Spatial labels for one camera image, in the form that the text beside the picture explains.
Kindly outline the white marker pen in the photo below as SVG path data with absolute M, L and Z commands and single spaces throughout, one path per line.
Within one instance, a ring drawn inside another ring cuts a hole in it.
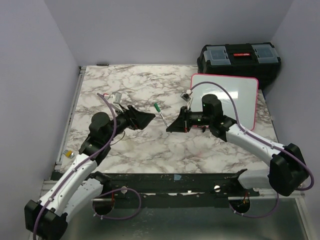
M 159 112 L 159 115 L 162 118 L 162 120 L 163 120 L 163 122 L 164 122 L 164 124 L 165 124 L 165 126 L 167 128 L 169 126 L 169 124 L 168 124 L 166 118 L 164 117 L 164 115 L 163 115 L 163 113 L 161 111 Z

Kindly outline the pink framed whiteboard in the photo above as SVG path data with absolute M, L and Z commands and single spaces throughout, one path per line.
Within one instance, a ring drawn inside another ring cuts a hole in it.
M 223 113 L 235 119 L 231 100 L 234 101 L 240 124 L 248 130 L 255 128 L 259 81 L 253 77 L 210 75 L 195 73 L 191 77 L 191 111 L 202 111 L 202 97 L 216 95 L 221 101 Z

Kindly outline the green marker cap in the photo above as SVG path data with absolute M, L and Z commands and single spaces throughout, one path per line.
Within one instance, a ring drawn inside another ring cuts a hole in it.
M 161 112 L 161 110 L 160 110 L 160 108 L 159 108 L 159 106 L 158 106 L 157 103 L 154 103 L 154 107 L 155 107 L 155 109 L 156 109 L 156 111 L 157 111 L 158 113 Z

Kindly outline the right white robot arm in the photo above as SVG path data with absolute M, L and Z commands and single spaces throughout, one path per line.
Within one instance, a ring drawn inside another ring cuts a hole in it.
M 202 110 L 192 112 L 187 106 L 180 109 L 177 119 L 166 131 L 188 133 L 193 126 L 205 126 L 213 136 L 241 147 L 262 160 L 268 169 L 241 170 L 230 183 L 230 191 L 241 196 L 248 189 L 273 189 L 288 197 L 310 176 L 302 153 L 295 144 L 282 145 L 245 129 L 223 113 L 222 103 L 214 94 L 202 97 Z

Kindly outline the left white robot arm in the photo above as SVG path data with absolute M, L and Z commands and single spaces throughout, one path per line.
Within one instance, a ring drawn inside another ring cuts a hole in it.
M 94 114 L 89 134 L 71 166 L 45 195 L 24 207 L 25 226 L 33 238 L 61 239 L 83 207 L 97 196 L 107 197 L 111 185 L 96 168 L 111 150 L 110 143 L 127 128 L 143 130 L 154 118 L 155 114 L 138 111 L 132 105 L 112 117 L 105 112 Z

